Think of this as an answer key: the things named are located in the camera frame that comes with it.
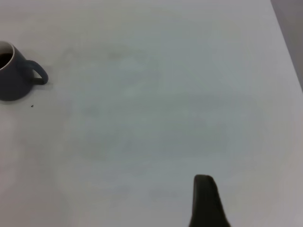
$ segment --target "coffee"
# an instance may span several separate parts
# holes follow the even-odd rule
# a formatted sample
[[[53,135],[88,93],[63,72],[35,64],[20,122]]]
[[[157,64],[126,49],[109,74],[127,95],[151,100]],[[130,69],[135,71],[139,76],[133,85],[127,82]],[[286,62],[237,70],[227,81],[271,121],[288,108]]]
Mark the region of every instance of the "coffee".
[[[12,53],[2,53],[0,54],[0,69],[4,67],[12,58]]]

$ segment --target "mug handle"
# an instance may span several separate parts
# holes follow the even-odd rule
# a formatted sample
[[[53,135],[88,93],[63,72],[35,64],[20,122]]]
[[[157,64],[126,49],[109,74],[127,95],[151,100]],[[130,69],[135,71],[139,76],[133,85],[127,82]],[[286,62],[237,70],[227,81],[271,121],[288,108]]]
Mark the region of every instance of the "mug handle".
[[[30,68],[35,70],[41,78],[32,78],[31,82],[36,85],[43,85],[48,82],[48,75],[46,71],[35,61],[32,60],[25,60],[19,64],[20,68]]]

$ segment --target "table surface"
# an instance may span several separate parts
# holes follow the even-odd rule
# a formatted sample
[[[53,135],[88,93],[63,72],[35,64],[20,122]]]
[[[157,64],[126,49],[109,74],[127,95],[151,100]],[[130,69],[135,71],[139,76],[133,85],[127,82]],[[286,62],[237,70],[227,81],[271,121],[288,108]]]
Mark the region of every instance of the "table surface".
[[[184,227],[196,174],[233,227],[302,226],[303,96],[269,0],[1,4],[0,39],[50,77],[0,104],[1,226]]]

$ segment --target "mug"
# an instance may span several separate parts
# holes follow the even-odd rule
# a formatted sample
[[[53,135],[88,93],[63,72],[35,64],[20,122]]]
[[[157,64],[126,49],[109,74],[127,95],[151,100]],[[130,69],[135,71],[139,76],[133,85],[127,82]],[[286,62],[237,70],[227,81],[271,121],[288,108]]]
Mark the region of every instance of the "mug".
[[[36,71],[41,78],[35,78]],[[34,85],[48,82],[45,70],[25,57],[11,43],[0,41],[0,100],[15,101],[27,95]]]

